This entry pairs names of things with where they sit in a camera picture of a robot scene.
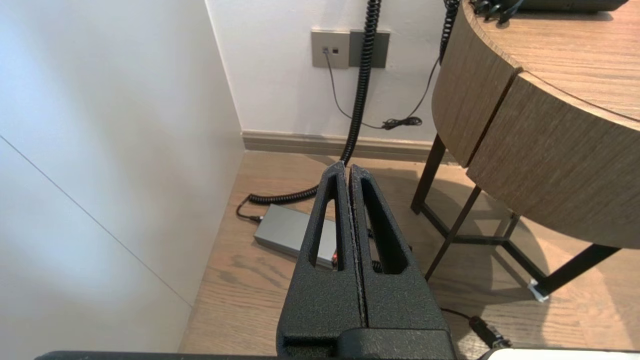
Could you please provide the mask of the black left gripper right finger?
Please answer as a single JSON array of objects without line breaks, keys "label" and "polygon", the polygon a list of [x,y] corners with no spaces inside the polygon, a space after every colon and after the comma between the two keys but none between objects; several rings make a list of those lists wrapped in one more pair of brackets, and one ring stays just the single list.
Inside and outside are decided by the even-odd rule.
[{"label": "black left gripper right finger", "polygon": [[373,175],[352,165],[350,210],[366,326],[448,332],[434,294]]}]

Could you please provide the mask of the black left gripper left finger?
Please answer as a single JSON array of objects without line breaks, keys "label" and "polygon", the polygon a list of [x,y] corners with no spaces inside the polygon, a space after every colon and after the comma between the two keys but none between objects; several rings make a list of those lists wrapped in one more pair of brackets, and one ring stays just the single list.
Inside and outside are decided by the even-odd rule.
[{"label": "black left gripper left finger", "polygon": [[[337,270],[317,269],[327,205],[334,202]],[[338,355],[340,336],[368,326],[362,257],[350,205],[346,166],[325,169],[302,238],[276,328],[276,351],[293,358]]]}]

